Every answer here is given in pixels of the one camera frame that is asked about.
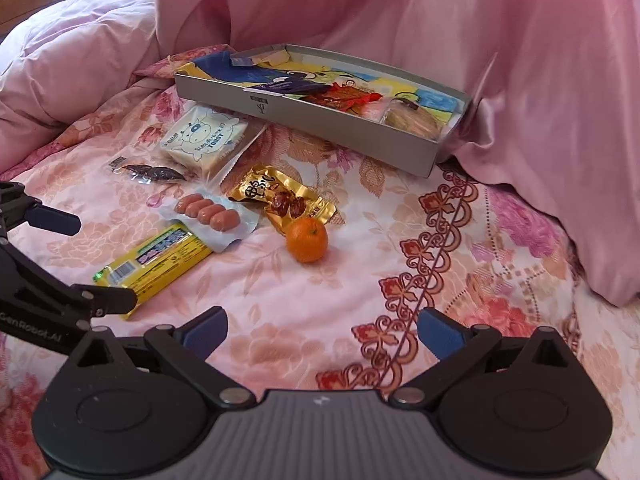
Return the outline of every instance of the tangerine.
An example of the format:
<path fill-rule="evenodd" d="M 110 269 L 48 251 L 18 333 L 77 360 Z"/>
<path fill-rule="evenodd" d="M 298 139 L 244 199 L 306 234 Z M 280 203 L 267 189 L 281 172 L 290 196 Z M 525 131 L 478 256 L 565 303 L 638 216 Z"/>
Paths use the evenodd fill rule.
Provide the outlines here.
<path fill-rule="evenodd" d="M 319 260 L 328 246 L 326 228 L 315 218 L 299 218 L 287 229 L 287 250 L 301 264 Z"/>

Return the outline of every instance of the packaged bread in box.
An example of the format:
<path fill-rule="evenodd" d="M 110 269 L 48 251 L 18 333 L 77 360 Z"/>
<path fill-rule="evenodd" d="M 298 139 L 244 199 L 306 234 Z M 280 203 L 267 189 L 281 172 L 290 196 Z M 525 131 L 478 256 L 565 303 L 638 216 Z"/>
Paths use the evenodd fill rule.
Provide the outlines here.
<path fill-rule="evenodd" d="M 208 182 L 244 152 L 265 126 L 256 118 L 195 105 L 174 124 L 158 148 Z"/>

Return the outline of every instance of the yellow snack wrapper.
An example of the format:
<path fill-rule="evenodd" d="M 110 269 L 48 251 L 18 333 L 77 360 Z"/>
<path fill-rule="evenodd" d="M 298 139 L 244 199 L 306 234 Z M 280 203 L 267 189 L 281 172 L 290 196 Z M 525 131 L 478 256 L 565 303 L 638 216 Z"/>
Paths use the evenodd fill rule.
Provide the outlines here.
<path fill-rule="evenodd" d="M 130 288 L 138 302 L 129 317 L 172 281 L 211 254 L 204 243 L 181 223 L 153 236 L 94 274 L 97 285 Z"/>
<path fill-rule="evenodd" d="M 267 204 L 264 211 L 280 234 L 298 218 L 308 216 L 326 224 L 335 214 L 335 205 L 327 199 L 273 166 L 263 164 L 251 168 L 229 199 Z"/>

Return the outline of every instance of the shallow open box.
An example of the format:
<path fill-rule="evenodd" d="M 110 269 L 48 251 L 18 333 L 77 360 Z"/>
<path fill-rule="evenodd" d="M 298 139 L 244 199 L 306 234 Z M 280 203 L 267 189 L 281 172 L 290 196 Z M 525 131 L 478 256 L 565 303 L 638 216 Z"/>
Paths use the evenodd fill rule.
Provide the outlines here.
<path fill-rule="evenodd" d="M 420 91 L 430 91 L 454 98 L 455 110 L 452 110 L 452 115 L 444 126 L 440 138 L 431 140 L 284 94 L 239 86 L 217 79 L 201 78 L 189 75 L 183 70 L 178 70 L 175 74 L 178 95 L 185 99 L 228 108 L 302 130 L 416 176 L 428 176 L 431 173 L 436 159 L 439 155 L 442 156 L 443 146 L 457 134 L 462 124 L 462 117 L 469 108 L 471 97 L 464 92 L 382 63 L 327 50 L 280 44 L 240 52 L 234 56 L 249 57 L 266 49 L 282 48 L 288 51 L 292 61 L 331 68 L 331 70 L 318 72 L 318 76 L 326 76 L 326 72 L 332 72 L 332 78 L 337 76 L 340 81 L 351 79 L 356 84 L 363 78 L 364 82 L 372 78 L 391 80 L 397 83 L 399 88 L 415 89 L 416 97 Z M 403 91 L 401 94 L 406 96 L 410 93 Z"/>

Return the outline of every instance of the floral bedsheet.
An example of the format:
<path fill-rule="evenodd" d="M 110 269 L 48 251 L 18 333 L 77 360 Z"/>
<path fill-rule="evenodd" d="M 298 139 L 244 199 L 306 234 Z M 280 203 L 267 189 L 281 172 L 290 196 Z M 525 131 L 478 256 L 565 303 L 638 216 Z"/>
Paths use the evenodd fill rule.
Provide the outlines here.
<path fill-rule="evenodd" d="M 167 74 L 171 62 L 162 69 Z M 0 176 L 15 176 L 29 194 L 82 219 L 75 237 L 20 227 L 11 232 L 12 243 L 65 282 L 91 283 L 96 270 L 160 230 L 158 206 L 180 196 L 182 187 L 119 180 L 106 165 L 125 146 L 152 149 L 191 105 L 173 86 L 132 86 Z M 640 478 L 634 452 L 640 445 L 640 303 L 617 309 L 590 292 L 557 223 L 511 191 L 479 184 L 455 168 L 415 178 L 275 125 L 242 156 L 225 189 L 256 162 L 276 165 L 338 206 L 328 225 L 327 257 L 300 266 L 263 222 L 131 320 L 107 319 L 117 335 L 180 325 L 220 304 L 229 334 L 209 362 L 258 395 L 269 387 L 389 392 L 436 362 L 418 342 L 417 310 L 434 306 L 505 335 L 526 336 L 550 324 L 613 413 L 601 472 L 609 480 Z M 34 480 L 46 472 L 30 417 L 62 362 L 0 336 L 3 480 Z"/>

